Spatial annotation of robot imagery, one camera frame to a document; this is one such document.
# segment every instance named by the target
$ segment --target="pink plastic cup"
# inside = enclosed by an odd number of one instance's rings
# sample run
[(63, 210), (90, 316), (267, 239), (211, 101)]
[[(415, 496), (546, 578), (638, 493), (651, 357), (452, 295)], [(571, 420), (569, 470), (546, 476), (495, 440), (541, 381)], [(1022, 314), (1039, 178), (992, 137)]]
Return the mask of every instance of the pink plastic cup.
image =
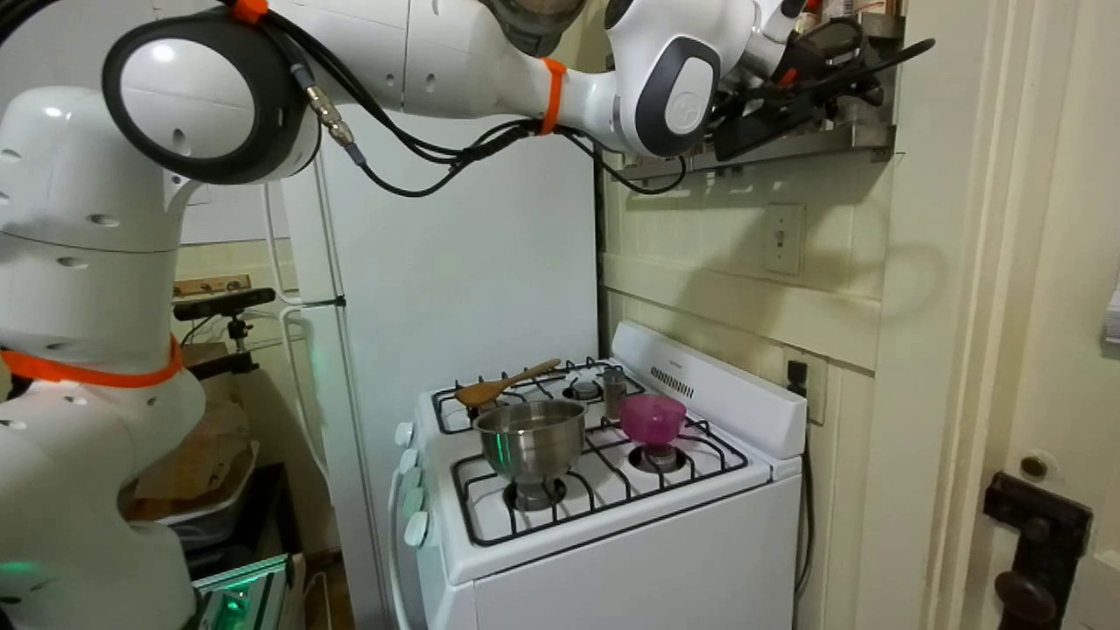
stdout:
[(623, 432), (638, 444), (668, 446), (681, 434), (684, 405), (666, 396), (631, 396), (623, 401)]

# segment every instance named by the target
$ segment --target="refrigerator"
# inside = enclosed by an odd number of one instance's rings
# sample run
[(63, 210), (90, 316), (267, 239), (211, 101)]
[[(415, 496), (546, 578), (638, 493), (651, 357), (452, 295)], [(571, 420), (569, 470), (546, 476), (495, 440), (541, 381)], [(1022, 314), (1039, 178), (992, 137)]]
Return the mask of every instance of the refrigerator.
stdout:
[[(403, 148), (355, 105), (343, 113), (371, 167), (423, 188), (445, 167)], [(463, 147), (504, 118), (394, 114), (414, 136)], [(383, 192), (325, 139), (282, 197), (310, 348), (330, 500), (360, 629), (389, 628), (382, 589), (395, 428), (420, 395), (597, 353), (594, 166), (560, 137), (522, 140), (433, 196)], [(410, 618), (423, 627), (414, 563)]]

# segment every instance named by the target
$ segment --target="burner grate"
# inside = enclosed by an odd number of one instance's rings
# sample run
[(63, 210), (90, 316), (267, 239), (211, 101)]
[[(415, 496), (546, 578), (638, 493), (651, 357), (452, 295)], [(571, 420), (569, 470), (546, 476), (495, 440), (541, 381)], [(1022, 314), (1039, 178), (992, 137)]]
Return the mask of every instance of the burner grate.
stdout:
[[(607, 368), (613, 368), (614, 365), (607, 363), (606, 361), (596, 361), (588, 356), (582, 363), (576, 363), (572, 361), (567, 361), (562, 368), (557, 368), (551, 372), (536, 377), (534, 379), (526, 380), (525, 382), (517, 383), (502, 393), (498, 398), (498, 405), (519, 405), (522, 402), (529, 402), (531, 397), (535, 399), (552, 399), (558, 396), (549, 391), (545, 386), (557, 383), (561, 380), (567, 379), (568, 376), (577, 372), (579, 370), (606, 370)], [(510, 378), (507, 372), (502, 372), (502, 379)], [(485, 379), (478, 377), (478, 382), (483, 382)], [(474, 426), (465, 426), (461, 428), (450, 427), (447, 423), (448, 413), (452, 409), (463, 409), (463, 406), (455, 398), (455, 392), (463, 389), (463, 385), (459, 381), (455, 381), (455, 387), (450, 389), (444, 389), (437, 391), (431, 396), (432, 409), (436, 411), (436, 419), (439, 423), (439, 432), (444, 435), (456, 435), (459, 433), (468, 433), (474, 429)], [(590, 400), (580, 400), (585, 405), (595, 405), (597, 402), (603, 402), (603, 388), (599, 388), (599, 396)], [(626, 396), (636, 396), (640, 393), (645, 393), (645, 388), (642, 385), (629, 377), (626, 377)], [(467, 417), (472, 423), (478, 417), (478, 409), (467, 409)]]
[[(608, 432), (608, 430), (622, 432), (622, 425), (619, 423), (612, 423), (607, 420), (606, 417), (604, 417), (600, 420), (599, 426), (587, 429), (584, 441), (588, 447), (584, 451), (582, 455), (594, 454), (598, 456), (598, 460), (607, 466), (610, 473), (617, 476), (623, 482), (626, 492), (626, 498), (609, 503), (603, 503), (601, 501), (596, 502), (595, 491), (591, 488), (591, 484), (587, 481), (587, 479), (585, 479), (581, 474), (579, 474), (576, 471), (569, 471), (568, 473), (566, 473), (564, 476), (579, 481), (582, 484), (584, 489), (587, 490), (587, 498), (589, 502), (588, 511), (572, 516), (561, 516), (559, 511), (559, 504), (553, 504), (551, 507), (552, 518), (549, 522), (539, 526), (519, 528), (517, 515), (521, 513), (521, 511), (516, 510), (514, 507), (511, 507), (508, 502), (505, 502), (505, 508), (510, 513), (510, 534), (494, 539), (483, 539), (480, 536), (478, 536), (478, 532), (476, 531), (476, 527), (474, 524), (474, 519), (472, 518), (472, 511), (470, 511), (470, 488), (477, 483), (494, 480), (497, 478), (497, 474), (488, 473), (464, 479), (463, 474), (464, 469), (476, 462), (485, 461), (485, 457), (483, 455), (476, 455), (474, 457), (467, 457), (465, 460), (460, 460), (458, 463), (451, 466), (451, 475), (452, 479), (455, 480), (455, 490), (456, 493), (458, 494), (459, 508), (463, 511), (463, 520), (467, 527), (467, 536), (470, 538), (470, 541), (473, 544), (479, 547), (493, 547), (495, 545), (507, 543), (510, 540), (514, 540), (523, 536), (528, 536), (530, 534), (543, 531), (545, 529), (551, 529), (564, 522), (578, 520), (590, 515), (603, 513), (604, 511), (610, 510), (613, 508), (626, 506), (634, 501), (641, 501), (650, 497), (655, 497), (657, 494), (661, 494), (662, 492), (668, 492), (670, 490), (683, 488), (692, 483), (697, 483), (706, 479), (711, 479), (718, 475), (738, 471), (750, 465), (750, 462), (749, 460), (747, 460), (746, 455), (744, 455), (741, 452), (739, 452), (734, 446), (731, 446), (726, 441), (724, 441), (722, 438), (720, 438), (719, 436), (715, 435), (711, 432), (711, 426), (708, 424), (708, 421), (706, 420), (694, 421), (691, 418), (689, 418), (685, 423), (685, 429), (690, 428), (693, 429), (699, 435), (688, 435), (688, 436), (681, 435), (679, 439), (688, 439), (700, 444), (704, 444), (713, 452), (718, 453), (720, 462), (719, 470), (707, 474), (699, 473), (697, 471), (696, 462), (692, 461), (692, 457), (681, 452), (681, 454), (684, 455), (684, 457), (688, 460), (688, 470), (689, 470), (688, 480), (678, 483), (672, 483), (666, 478), (665, 472), (662, 472), (661, 469), (654, 466), (655, 469), (657, 469), (657, 476), (659, 476), (657, 490), (644, 493), (637, 493), (634, 484), (631, 482), (626, 473), (623, 472), (622, 469), (613, 464), (610, 462), (610, 458), (607, 457), (606, 454), (604, 453), (605, 451), (623, 447), (626, 445), (637, 446), (634, 443), (634, 441), (624, 437), (622, 439), (613, 441), (605, 444), (596, 444), (591, 439), (591, 436), (596, 435), (597, 433)], [(738, 463), (735, 463), (734, 465), (730, 464), (728, 462), (728, 457), (737, 460)], [(547, 485), (542, 484), (542, 488), (547, 490)]]

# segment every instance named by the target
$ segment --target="black latch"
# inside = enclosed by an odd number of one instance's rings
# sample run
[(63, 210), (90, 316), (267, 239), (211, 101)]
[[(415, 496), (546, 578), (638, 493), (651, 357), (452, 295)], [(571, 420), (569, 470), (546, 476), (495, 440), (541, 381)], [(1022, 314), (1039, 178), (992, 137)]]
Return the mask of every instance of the black latch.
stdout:
[(996, 577), (1000, 630), (1061, 630), (1093, 512), (1007, 473), (996, 473), (983, 513), (1019, 530), (1011, 571)]

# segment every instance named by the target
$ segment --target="door frame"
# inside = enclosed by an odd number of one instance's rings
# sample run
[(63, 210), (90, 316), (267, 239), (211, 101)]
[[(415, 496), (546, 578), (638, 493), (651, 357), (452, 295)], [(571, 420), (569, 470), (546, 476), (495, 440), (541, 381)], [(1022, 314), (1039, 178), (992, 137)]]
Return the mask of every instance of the door frame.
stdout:
[(1076, 4), (909, 3), (908, 39), (940, 44), (902, 71), (856, 628), (960, 628), (986, 462), (1000, 439), (1006, 452), (996, 371), (1021, 352), (1014, 305), (1034, 287)]

